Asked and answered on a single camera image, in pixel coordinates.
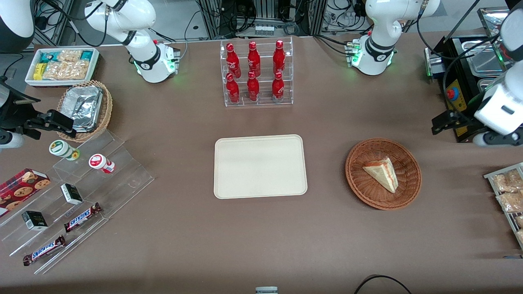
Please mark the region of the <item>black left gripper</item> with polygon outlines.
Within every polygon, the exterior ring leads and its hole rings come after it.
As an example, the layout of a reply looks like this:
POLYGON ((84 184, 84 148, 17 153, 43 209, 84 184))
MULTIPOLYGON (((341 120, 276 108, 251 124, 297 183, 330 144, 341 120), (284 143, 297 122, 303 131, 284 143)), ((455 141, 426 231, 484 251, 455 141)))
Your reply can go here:
POLYGON ((449 129, 477 126, 478 122, 471 116, 467 116, 460 111, 446 110, 434 117, 431 132, 435 136, 440 132, 449 129))

